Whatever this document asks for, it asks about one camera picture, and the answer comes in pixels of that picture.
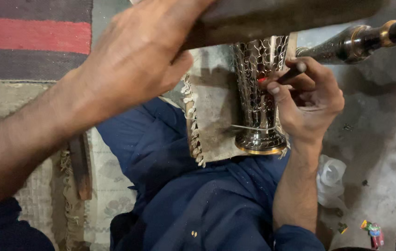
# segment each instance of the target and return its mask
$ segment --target wrist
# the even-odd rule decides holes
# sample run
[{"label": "wrist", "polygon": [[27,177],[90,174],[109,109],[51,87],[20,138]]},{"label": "wrist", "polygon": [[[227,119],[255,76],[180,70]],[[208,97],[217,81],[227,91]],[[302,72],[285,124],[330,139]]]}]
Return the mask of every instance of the wrist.
[{"label": "wrist", "polygon": [[291,142],[291,154],[298,156],[301,162],[305,162],[308,170],[317,170],[321,151],[322,139],[311,142],[300,140]]},{"label": "wrist", "polygon": [[80,80],[76,78],[75,71],[68,72],[47,92],[56,119],[69,137],[94,125],[91,118],[94,112],[88,112],[88,102],[76,88]]}]

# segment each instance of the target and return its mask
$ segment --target striped rug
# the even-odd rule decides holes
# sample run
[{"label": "striped rug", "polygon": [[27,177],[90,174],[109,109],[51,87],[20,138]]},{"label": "striped rug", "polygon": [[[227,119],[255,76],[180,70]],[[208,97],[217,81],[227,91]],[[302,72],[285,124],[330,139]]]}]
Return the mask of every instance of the striped rug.
[{"label": "striped rug", "polygon": [[59,80],[86,59],[92,0],[0,0],[0,80]]}]

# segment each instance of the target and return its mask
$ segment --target person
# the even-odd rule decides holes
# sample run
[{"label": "person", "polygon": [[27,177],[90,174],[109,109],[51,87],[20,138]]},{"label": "person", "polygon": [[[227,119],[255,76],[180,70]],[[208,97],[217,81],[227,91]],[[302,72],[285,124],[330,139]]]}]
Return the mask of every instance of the person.
[{"label": "person", "polygon": [[0,250],[54,250],[12,196],[36,166],[92,126],[134,183],[134,210],[111,223],[111,250],[323,250],[314,235],[322,138],[344,99],[311,58],[306,74],[261,83],[292,139],[285,159],[236,157],[203,169],[190,157],[184,113],[157,96],[190,68],[175,57],[213,0],[148,0],[117,14],[88,59],[0,120]]}]

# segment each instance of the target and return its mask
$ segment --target candy wrapper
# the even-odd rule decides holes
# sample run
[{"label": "candy wrapper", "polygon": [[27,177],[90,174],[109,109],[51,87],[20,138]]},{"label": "candy wrapper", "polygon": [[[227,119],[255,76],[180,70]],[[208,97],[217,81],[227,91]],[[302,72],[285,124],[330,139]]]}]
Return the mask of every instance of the candy wrapper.
[{"label": "candy wrapper", "polygon": [[371,248],[378,250],[379,247],[384,245],[384,233],[377,223],[364,220],[361,228],[368,231],[368,235],[371,238]]}]

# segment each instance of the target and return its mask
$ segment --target gray stripe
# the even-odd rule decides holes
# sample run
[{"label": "gray stripe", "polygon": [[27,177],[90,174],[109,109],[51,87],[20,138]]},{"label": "gray stripe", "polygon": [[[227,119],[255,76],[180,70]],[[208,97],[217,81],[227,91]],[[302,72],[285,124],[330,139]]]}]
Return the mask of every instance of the gray stripe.
[{"label": "gray stripe", "polygon": [[0,50],[0,79],[59,80],[87,57],[68,52]]},{"label": "gray stripe", "polygon": [[91,23],[92,0],[0,0],[0,18]]}]

